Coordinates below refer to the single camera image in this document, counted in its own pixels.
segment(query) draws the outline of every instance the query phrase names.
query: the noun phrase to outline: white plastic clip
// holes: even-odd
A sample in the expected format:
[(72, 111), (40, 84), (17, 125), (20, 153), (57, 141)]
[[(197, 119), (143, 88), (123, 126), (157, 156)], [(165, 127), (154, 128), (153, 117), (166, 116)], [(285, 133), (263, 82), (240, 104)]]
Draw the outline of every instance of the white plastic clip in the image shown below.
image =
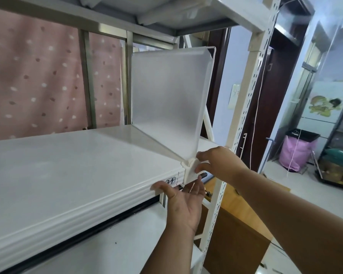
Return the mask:
[(203, 171), (195, 173), (195, 169), (199, 164), (200, 161), (197, 158), (191, 158), (188, 161), (181, 162), (181, 165), (185, 168), (183, 185), (193, 182), (198, 178), (199, 174), (203, 173)]

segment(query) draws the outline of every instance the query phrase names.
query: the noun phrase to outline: label sticker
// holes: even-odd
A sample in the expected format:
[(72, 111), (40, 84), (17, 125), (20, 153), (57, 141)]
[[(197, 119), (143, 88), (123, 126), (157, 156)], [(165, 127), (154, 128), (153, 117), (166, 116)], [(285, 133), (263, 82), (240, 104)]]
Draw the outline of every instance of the label sticker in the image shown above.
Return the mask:
[(171, 177), (165, 181), (169, 185), (173, 185), (177, 182), (177, 177)]

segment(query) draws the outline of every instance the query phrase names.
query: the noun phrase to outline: person's right hand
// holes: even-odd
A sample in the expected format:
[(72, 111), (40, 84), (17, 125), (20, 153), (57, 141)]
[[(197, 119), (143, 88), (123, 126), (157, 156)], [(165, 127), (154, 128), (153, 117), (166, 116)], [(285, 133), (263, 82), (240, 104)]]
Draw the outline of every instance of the person's right hand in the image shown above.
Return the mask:
[(205, 152), (198, 152), (197, 159), (208, 161), (200, 163), (195, 172), (208, 171), (218, 179), (228, 182), (241, 171), (248, 170), (242, 160), (226, 147), (215, 147)]

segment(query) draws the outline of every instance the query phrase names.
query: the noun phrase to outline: pink curtain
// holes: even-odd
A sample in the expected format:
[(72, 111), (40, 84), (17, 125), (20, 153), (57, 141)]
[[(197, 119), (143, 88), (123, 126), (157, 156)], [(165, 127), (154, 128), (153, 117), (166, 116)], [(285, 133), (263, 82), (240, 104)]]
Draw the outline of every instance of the pink curtain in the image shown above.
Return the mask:
[[(117, 39), (105, 43), (103, 60), (93, 44), (99, 127), (119, 125), (123, 109), (122, 49)], [(0, 140), (87, 126), (78, 30), (0, 10)]]

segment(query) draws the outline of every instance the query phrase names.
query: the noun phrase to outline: trash can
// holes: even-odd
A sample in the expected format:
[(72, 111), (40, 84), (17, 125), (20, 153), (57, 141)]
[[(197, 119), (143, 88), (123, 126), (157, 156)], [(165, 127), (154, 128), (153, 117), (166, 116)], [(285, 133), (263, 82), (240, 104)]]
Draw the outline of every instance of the trash can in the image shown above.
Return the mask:
[(311, 151), (315, 149), (320, 134), (301, 129), (286, 132), (279, 163), (289, 171), (298, 172), (305, 165)]

